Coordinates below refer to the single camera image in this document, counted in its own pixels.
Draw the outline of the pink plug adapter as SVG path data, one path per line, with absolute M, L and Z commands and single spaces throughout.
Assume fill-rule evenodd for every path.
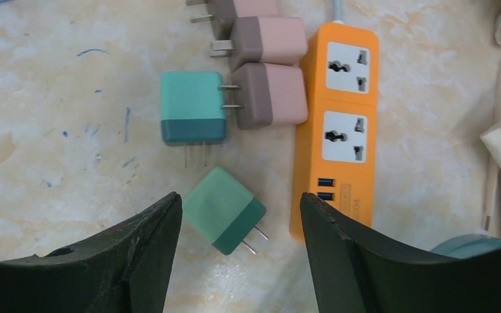
M 207 14 L 192 17 L 191 23 L 209 22 L 218 40 L 228 39 L 238 18 L 253 16 L 278 16 L 277 1 L 273 0 L 187 0 L 189 6 L 205 5 Z
M 298 17 L 237 18 L 226 40 L 211 42 L 211 57 L 227 57 L 230 70 L 245 63 L 293 66 L 308 49 L 305 24 Z

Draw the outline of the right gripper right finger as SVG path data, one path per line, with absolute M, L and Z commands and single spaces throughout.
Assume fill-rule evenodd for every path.
M 394 240 L 314 194 L 301 219 L 321 312 L 501 312 L 501 249 L 451 258 Z

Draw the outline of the green plug adapter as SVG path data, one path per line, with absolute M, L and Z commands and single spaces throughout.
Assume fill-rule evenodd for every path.
M 183 218 L 208 243 L 230 255 L 266 214 L 252 192 L 221 166 L 183 198 Z

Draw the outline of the orange power strip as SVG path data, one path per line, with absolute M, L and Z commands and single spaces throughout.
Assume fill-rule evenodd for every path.
M 367 29 L 323 24 L 301 59 L 308 119 L 296 127 L 289 232 L 303 243 L 301 195 L 309 192 L 372 224 L 380 47 Z

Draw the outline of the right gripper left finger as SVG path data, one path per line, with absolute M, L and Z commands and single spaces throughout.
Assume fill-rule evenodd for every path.
M 173 192 L 46 256 L 0 261 L 0 312 L 162 312 L 181 220 Z

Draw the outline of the teal plug adapter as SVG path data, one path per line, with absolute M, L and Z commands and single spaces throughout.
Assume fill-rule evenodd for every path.
M 227 137 L 222 74 L 204 71 L 166 71 L 160 75 L 160 129 L 167 146 L 221 144 Z

